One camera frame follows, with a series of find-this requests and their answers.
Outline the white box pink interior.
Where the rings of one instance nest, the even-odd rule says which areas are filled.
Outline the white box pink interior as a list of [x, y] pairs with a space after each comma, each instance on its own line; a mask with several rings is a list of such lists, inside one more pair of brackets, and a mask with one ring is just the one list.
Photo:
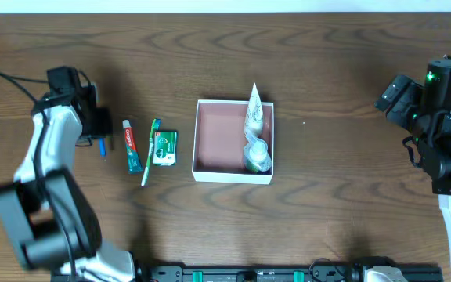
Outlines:
[[197, 182], [269, 185], [274, 169], [254, 174], [244, 164], [247, 101], [197, 102], [192, 174]]

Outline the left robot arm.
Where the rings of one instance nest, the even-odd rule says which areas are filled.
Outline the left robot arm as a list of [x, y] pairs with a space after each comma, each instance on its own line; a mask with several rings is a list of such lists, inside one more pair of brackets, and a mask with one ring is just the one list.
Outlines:
[[74, 67], [46, 71], [49, 91], [33, 97], [34, 131], [13, 181], [0, 185], [0, 220], [25, 270], [53, 281], [135, 281], [132, 253], [103, 239], [99, 220], [73, 176], [75, 150], [111, 135], [97, 88]]

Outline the blue disposable razor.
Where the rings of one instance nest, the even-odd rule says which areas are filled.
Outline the blue disposable razor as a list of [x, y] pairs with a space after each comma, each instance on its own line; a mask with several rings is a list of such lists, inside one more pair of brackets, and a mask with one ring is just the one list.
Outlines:
[[106, 157], [106, 141], [104, 138], [98, 139], [99, 152], [102, 157]]

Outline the red green toothpaste tube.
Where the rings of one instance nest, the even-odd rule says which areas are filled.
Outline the red green toothpaste tube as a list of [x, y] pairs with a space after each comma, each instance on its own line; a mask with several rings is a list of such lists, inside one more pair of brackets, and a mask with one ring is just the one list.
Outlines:
[[122, 121], [124, 130], [124, 141], [128, 156], [128, 172], [131, 175], [143, 172], [143, 166], [140, 162], [139, 153], [136, 148], [131, 123], [129, 120]]

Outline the green white toothbrush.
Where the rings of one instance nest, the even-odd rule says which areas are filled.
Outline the green white toothbrush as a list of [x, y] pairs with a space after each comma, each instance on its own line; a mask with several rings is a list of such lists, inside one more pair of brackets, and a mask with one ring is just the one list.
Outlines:
[[141, 181], [141, 186], [145, 186], [147, 183], [147, 180], [149, 178], [150, 173], [150, 166], [152, 163], [152, 157], [153, 157], [153, 150], [154, 150], [154, 135], [155, 132], [160, 128], [161, 126], [161, 119], [155, 118], [151, 124], [150, 128], [150, 137], [149, 137], [149, 148], [148, 148], [148, 154], [146, 159], [146, 166], [143, 172], [143, 178]]

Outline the green soap packet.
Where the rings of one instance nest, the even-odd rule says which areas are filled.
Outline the green soap packet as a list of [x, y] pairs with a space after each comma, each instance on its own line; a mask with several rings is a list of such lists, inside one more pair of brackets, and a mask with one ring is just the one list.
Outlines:
[[153, 164], [156, 166], [173, 166], [177, 163], [176, 131], [156, 131], [154, 133]]

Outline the clear pump spray bottle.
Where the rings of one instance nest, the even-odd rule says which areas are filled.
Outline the clear pump spray bottle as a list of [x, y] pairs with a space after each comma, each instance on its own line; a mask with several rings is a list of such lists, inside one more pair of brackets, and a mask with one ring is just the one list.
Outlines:
[[247, 145], [244, 147], [244, 164], [250, 172], [265, 173], [272, 168], [272, 158], [266, 141], [258, 138], [250, 129], [244, 131]]

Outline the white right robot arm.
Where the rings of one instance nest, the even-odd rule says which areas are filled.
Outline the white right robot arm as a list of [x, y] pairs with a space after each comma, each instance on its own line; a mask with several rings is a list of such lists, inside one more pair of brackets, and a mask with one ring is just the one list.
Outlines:
[[451, 268], [451, 56], [429, 62], [420, 84], [398, 75], [374, 106], [405, 129], [411, 164], [431, 177], [449, 241]]

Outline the white leaf-print tube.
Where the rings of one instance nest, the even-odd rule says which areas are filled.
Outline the white leaf-print tube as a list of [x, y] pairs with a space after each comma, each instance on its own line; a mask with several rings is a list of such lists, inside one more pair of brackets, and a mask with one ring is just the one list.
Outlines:
[[244, 122], [244, 131], [251, 132], [254, 136], [259, 137], [263, 131], [264, 113], [262, 102], [256, 84], [253, 84], [251, 96], [247, 105], [247, 113]]

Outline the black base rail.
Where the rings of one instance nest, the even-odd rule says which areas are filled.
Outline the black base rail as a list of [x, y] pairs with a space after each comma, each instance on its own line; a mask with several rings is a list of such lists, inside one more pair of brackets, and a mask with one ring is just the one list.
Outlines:
[[124, 274], [104, 274], [79, 269], [76, 281], [154, 282], [309, 282], [309, 281], [415, 281], [442, 282], [442, 270], [429, 264], [397, 264], [387, 257], [360, 258], [354, 262], [333, 262], [318, 258], [310, 266], [211, 267], [140, 266]]

